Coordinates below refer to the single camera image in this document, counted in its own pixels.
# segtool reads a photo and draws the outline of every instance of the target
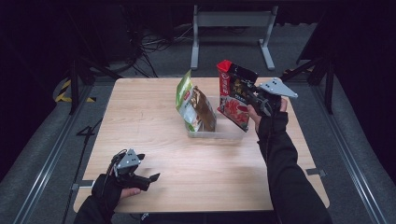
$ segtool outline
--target clear plastic bin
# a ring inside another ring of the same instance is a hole
[[[218,111],[219,97],[218,96],[206,96],[212,105],[213,111],[216,114],[217,124],[214,132],[191,132],[187,129],[188,136],[191,138],[225,138],[225,139],[242,139],[245,136],[245,132],[234,124],[230,119],[222,115]]]

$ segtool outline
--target metal frame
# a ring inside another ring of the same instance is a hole
[[[191,53],[191,69],[198,68],[199,54],[199,27],[210,26],[263,26],[266,31],[263,39],[259,39],[262,55],[269,70],[274,70],[274,62],[268,49],[268,42],[274,27],[277,7],[271,11],[198,11],[198,6],[194,6],[193,14],[193,43]]]

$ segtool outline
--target food package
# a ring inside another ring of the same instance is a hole
[[[218,111],[243,131],[248,131],[248,102],[245,89],[254,85],[259,75],[228,60],[217,64],[219,71]]]
[[[216,115],[205,95],[191,82],[191,70],[177,85],[176,109],[190,132],[214,132]]]
[[[203,131],[214,132],[216,130],[216,114],[204,93],[197,86],[194,86],[192,90],[190,102],[203,123]]]

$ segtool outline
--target table surface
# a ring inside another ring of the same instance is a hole
[[[188,137],[184,120],[176,110],[176,87],[180,80],[117,80],[83,179],[96,179],[106,172],[115,154],[133,148],[136,154],[146,154],[135,171],[137,175],[161,175],[148,191],[122,200],[116,212],[273,210],[254,122],[250,120],[250,130],[240,139]],[[219,97],[218,78],[191,80],[206,96]],[[266,80],[260,77],[256,83]],[[315,168],[291,104],[288,112],[288,133],[299,153],[298,164],[304,170]],[[230,130],[236,127],[228,121]],[[307,178],[328,207],[329,199],[320,177]],[[75,211],[90,194],[91,189],[78,191]]]

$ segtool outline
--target person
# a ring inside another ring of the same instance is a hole
[[[287,106],[288,102],[281,99],[279,112],[273,118],[259,116],[252,105],[247,106],[249,116],[255,122],[258,144],[267,165],[277,223],[332,224],[325,205],[297,164],[297,150],[286,132],[289,121]],[[139,189],[121,189],[115,184],[114,176],[108,177],[103,189],[105,178],[105,175],[98,177],[92,195],[78,210],[75,223],[111,223],[119,200],[140,192]]]
[[[111,223],[114,209],[119,201],[141,192],[137,188],[123,189],[116,182],[114,175],[99,175],[93,185],[92,195],[88,196],[78,209],[74,223]]]
[[[287,106],[288,102],[281,99],[279,112],[273,118],[261,117],[252,105],[247,106],[267,165],[268,186],[278,223],[331,224],[326,206],[297,164],[297,150],[286,132]]]

